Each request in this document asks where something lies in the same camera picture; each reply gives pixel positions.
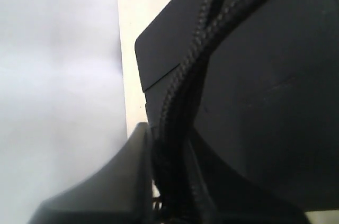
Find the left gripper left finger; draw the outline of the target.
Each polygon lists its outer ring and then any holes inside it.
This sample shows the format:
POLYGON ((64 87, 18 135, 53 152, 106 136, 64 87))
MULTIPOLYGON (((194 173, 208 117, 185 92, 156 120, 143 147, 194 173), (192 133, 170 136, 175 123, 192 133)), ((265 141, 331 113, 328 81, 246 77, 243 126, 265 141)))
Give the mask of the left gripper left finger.
POLYGON ((121 150, 96 174, 44 202, 37 224, 153 223, 151 131, 137 124, 121 150))

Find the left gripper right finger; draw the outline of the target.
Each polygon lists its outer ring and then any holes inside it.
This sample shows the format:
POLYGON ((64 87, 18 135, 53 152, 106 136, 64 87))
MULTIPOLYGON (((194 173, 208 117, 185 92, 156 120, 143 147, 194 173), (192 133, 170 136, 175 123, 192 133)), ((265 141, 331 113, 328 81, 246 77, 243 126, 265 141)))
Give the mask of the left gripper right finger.
POLYGON ((202 223, 309 223, 299 208, 228 166, 196 130, 187 136, 183 157, 202 223))

